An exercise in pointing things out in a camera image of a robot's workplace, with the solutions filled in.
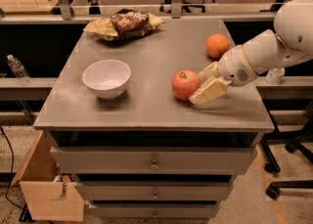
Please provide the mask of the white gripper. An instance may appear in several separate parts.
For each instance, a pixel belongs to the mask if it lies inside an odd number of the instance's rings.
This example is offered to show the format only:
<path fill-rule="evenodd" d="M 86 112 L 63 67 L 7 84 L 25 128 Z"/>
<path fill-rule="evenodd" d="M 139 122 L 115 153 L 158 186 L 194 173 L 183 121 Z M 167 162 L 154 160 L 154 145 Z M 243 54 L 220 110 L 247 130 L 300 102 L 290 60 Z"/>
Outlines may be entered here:
<path fill-rule="evenodd" d="M 213 62 L 199 72 L 198 77 L 203 85 L 189 98 L 194 105 L 202 105 L 223 96 L 230 82 L 236 87 L 249 84 L 257 78 L 257 74 L 251 67 L 243 46 L 238 45 L 226 52 L 218 63 Z"/>

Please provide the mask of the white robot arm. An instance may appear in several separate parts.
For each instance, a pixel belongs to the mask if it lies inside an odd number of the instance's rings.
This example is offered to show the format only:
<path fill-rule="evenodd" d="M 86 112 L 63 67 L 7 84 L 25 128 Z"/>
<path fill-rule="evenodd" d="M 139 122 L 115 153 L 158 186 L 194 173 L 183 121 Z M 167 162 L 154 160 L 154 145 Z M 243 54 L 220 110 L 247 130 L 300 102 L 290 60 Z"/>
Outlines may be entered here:
<path fill-rule="evenodd" d="M 202 105 L 226 94 L 230 86 L 241 87 L 260 74 L 308 62 L 313 57 L 313 0 L 291 0 L 267 29 L 238 45 L 199 73 L 201 87 L 190 97 Z"/>

